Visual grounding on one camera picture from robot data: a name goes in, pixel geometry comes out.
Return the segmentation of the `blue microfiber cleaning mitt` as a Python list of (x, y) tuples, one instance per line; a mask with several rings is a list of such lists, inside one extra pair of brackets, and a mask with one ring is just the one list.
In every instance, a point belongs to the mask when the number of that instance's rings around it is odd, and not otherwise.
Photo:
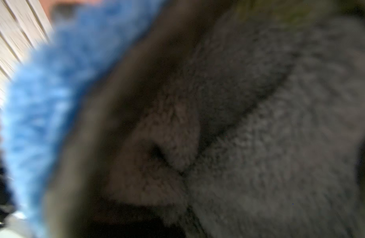
[(35, 238), (365, 238), (365, 1), (60, 12), (1, 112)]

